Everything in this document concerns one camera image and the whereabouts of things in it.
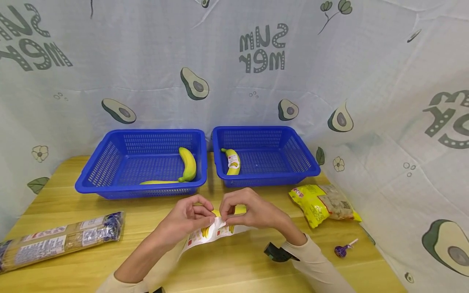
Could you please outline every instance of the flower print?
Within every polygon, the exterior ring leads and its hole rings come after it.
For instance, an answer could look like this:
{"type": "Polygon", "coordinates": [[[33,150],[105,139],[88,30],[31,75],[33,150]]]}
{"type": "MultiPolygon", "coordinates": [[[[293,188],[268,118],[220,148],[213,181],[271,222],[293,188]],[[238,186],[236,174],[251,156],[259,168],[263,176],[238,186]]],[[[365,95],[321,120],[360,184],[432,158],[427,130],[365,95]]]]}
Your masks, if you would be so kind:
{"type": "Polygon", "coordinates": [[[332,164],[334,165],[334,169],[335,169],[337,172],[342,172],[342,171],[345,170],[344,160],[342,160],[340,157],[335,158],[335,159],[332,161],[332,164]]]}
{"type": "Polygon", "coordinates": [[[32,148],[32,156],[40,163],[49,155],[49,148],[45,145],[38,145],[32,148]]]}

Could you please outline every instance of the lollipop stick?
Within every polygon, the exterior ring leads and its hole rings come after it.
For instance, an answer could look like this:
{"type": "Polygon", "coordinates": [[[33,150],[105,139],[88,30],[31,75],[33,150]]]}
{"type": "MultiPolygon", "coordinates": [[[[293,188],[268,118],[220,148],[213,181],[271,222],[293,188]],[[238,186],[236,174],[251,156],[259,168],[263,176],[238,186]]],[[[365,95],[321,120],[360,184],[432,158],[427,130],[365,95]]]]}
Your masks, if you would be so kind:
{"type": "Polygon", "coordinates": [[[354,244],[355,244],[355,242],[357,242],[357,241],[358,241],[358,238],[357,238],[357,239],[355,239],[355,240],[353,240],[352,242],[350,242],[350,243],[348,244],[348,246],[350,246],[350,247],[351,247],[351,246],[352,246],[352,245],[354,245],[354,244]]]}

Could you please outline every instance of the avocado illustration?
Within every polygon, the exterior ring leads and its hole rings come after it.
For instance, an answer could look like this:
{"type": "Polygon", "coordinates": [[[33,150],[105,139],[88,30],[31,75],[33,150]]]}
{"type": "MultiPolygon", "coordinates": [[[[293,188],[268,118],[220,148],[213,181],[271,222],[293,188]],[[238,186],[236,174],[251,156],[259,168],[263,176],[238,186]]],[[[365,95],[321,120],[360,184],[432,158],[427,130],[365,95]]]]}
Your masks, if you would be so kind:
{"type": "Polygon", "coordinates": [[[181,79],[186,86],[187,95],[193,100],[203,100],[208,96],[208,83],[187,67],[181,69],[181,79]]]}
{"type": "Polygon", "coordinates": [[[346,102],[341,104],[335,111],[332,113],[331,117],[327,121],[329,128],[336,132],[348,132],[353,128],[352,117],[348,114],[348,111],[345,107],[346,102]]]}
{"type": "Polygon", "coordinates": [[[422,244],[442,265],[469,277],[469,240],[453,221],[436,220],[422,236],[422,244]]]}
{"type": "Polygon", "coordinates": [[[111,114],[111,116],[120,123],[131,124],[137,119],[137,116],[132,109],[113,99],[103,99],[101,105],[106,112],[111,114]]]}
{"type": "Polygon", "coordinates": [[[409,282],[409,283],[414,283],[414,277],[409,273],[407,272],[404,277],[406,278],[406,280],[409,282]]]}
{"type": "Polygon", "coordinates": [[[279,103],[279,119],[289,121],[298,116],[298,106],[287,99],[283,99],[279,103]]]}

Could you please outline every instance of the snack package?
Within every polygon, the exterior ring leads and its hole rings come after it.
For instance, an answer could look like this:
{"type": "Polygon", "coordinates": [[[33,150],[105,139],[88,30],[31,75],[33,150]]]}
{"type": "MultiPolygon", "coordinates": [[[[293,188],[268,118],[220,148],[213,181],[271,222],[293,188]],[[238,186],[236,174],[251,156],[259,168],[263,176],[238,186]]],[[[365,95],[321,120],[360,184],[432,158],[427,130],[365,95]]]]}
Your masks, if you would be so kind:
{"type": "Polygon", "coordinates": [[[0,274],[105,242],[119,241],[124,212],[56,227],[0,243],[0,274]]]}
{"type": "MultiPolygon", "coordinates": [[[[192,248],[194,246],[214,242],[223,237],[231,236],[234,234],[242,233],[250,229],[254,229],[253,227],[247,227],[244,225],[236,225],[236,226],[225,226],[226,222],[221,219],[220,212],[217,210],[213,211],[217,217],[215,218],[215,222],[210,225],[209,227],[198,229],[195,232],[191,233],[187,238],[184,246],[182,247],[181,255],[184,251],[192,248]]],[[[246,212],[245,206],[237,206],[235,210],[235,214],[242,214],[246,212]]]]}
{"type": "Polygon", "coordinates": [[[362,221],[334,185],[308,184],[294,188],[288,194],[301,207],[311,228],[316,228],[327,218],[362,221]]]}

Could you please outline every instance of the basket rim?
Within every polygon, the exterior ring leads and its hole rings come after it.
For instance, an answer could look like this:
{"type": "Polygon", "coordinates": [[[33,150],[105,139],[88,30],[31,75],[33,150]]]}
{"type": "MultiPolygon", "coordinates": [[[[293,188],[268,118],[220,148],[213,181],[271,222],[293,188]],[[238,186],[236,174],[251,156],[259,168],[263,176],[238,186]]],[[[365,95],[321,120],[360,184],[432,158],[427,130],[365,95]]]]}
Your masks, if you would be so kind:
{"type": "Polygon", "coordinates": [[[132,191],[151,191],[151,190],[170,190],[170,189],[186,189],[186,188],[198,188],[205,184],[207,181],[207,143],[205,142],[205,133],[200,129],[195,128],[180,128],[180,129],[115,129],[111,130],[99,142],[96,146],[93,154],[86,162],[83,167],[80,176],[76,180],[75,190],[82,194],[89,193],[110,193],[110,192],[132,192],[132,191]],[[102,149],[105,147],[109,137],[118,132],[197,132],[200,135],[200,151],[201,151],[201,177],[197,181],[191,182],[178,182],[168,184],[147,184],[147,185],[119,185],[119,186],[83,186],[83,182],[86,180],[86,175],[95,164],[96,160],[99,159],[102,149]]]}
{"type": "Polygon", "coordinates": [[[213,129],[213,155],[215,161],[215,167],[217,169],[217,175],[222,180],[254,180],[254,179],[272,179],[272,178],[306,178],[310,176],[318,176],[321,173],[321,167],[317,164],[315,158],[311,154],[311,151],[308,149],[303,139],[296,133],[296,131],[290,126],[217,126],[213,129]],[[221,129],[233,129],[233,130],[247,130],[253,128],[271,128],[271,129],[288,129],[292,132],[293,136],[296,136],[297,142],[300,148],[303,150],[306,158],[311,164],[311,168],[314,170],[307,170],[305,172],[284,172],[284,173],[254,173],[254,174],[243,174],[243,175],[226,175],[223,173],[221,166],[221,151],[215,151],[219,149],[218,145],[218,130],[221,129]]]}

